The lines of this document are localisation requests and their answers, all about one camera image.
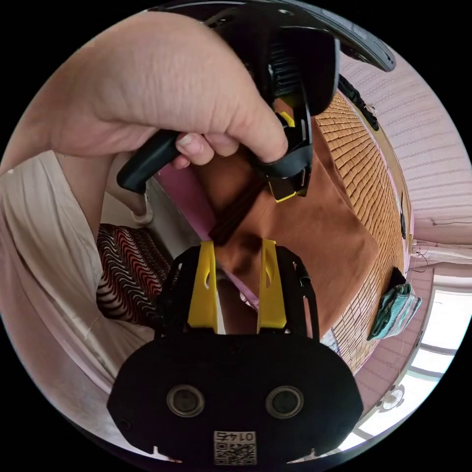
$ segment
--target yellow clip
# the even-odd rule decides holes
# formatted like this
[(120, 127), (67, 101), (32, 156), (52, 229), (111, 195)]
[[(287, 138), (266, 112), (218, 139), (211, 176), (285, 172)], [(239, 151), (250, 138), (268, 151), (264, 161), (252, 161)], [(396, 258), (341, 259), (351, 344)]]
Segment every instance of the yellow clip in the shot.
[(216, 297), (216, 261), (213, 241), (204, 241), (200, 245), (197, 273), (188, 312), (188, 324), (192, 328), (211, 328), (215, 334), (218, 332)]
[(289, 128), (295, 128), (295, 120), (285, 112), (280, 112), (279, 115), (287, 122)]
[(289, 195), (286, 195), (285, 197), (277, 198), (275, 196), (274, 189), (272, 188), (272, 182), (269, 182), (269, 188), (270, 188), (270, 192), (271, 192), (272, 196), (275, 198), (275, 201), (277, 203), (284, 202), (285, 200), (288, 200), (289, 198), (292, 198), (296, 195), (296, 191), (294, 191), (293, 193), (291, 193)]
[(275, 241), (263, 239), (257, 333), (259, 334), (261, 328), (283, 329), (286, 324), (287, 317)]

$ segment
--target red and black striped fabric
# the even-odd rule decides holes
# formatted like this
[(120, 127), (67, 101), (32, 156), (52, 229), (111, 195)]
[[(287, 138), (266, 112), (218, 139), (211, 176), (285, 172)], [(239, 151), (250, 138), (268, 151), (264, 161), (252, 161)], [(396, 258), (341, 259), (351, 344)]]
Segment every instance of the red and black striped fabric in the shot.
[(152, 327), (172, 258), (147, 228), (100, 225), (103, 275), (97, 305), (106, 318)]

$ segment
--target black strap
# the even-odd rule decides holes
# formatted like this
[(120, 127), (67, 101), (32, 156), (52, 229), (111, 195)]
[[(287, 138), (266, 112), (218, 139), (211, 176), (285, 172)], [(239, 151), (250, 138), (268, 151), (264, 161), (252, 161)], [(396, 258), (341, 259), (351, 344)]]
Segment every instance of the black strap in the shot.
[(163, 335), (181, 335), (187, 324), (200, 246), (193, 246), (177, 256), (163, 284), (158, 310), (152, 320), (154, 339)]
[(300, 257), (284, 246), (276, 246), (285, 313), (291, 333), (306, 336), (304, 298), (308, 300), (313, 339), (320, 338), (318, 308), (311, 278)]
[(352, 103), (354, 103), (357, 108), (359, 108), (360, 112), (365, 116), (365, 119), (372, 126), (372, 128), (374, 128), (375, 131), (378, 131), (380, 127), (377, 118), (367, 109), (359, 91), (356, 90), (354, 86), (342, 75), (339, 76), (338, 88)]
[(402, 201), (400, 204), (400, 225), (402, 229), (402, 238), (406, 239), (407, 238), (407, 223), (405, 221), (405, 214), (403, 213), (403, 192), (402, 192)]

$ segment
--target hand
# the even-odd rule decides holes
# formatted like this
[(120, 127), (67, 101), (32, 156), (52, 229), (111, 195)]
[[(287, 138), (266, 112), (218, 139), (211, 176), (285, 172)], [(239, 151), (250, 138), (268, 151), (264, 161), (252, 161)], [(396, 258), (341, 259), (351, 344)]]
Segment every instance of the hand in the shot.
[(231, 155), (239, 143), (264, 162), (287, 149), (279, 120), (233, 50), (196, 20), (162, 12), (128, 18), (78, 50), (21, 123), (36, 153), (79, 157), (134, 151), (158, 128), (182, 131), (176, 167), (205, 164), (214, 151)]

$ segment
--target finger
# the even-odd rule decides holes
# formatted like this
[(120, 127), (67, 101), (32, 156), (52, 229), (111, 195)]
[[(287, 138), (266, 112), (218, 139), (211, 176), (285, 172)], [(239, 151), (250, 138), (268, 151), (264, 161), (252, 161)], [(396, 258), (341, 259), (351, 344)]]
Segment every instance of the finger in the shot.
[(209, 133), (204, 136), (216, 154), (221, 157), (232, 156), (239, 147), (239, 143), (226, 134)]
[(260, 96), (250, 108), (240, 109), (227, 130), (256, 154), (263, 162), (274, 162), (285, 155), (288, 142), (282, 123)]
[(215, 154), (208, 141), (196, 133), (181, 134), (177, 138), (176, 148), (197, 166), (207, 164)]
[(176, 157), (171, 164), (175, 169), (185, 169), (190, 165), (190, 161), (181, 154), (180, 156)]

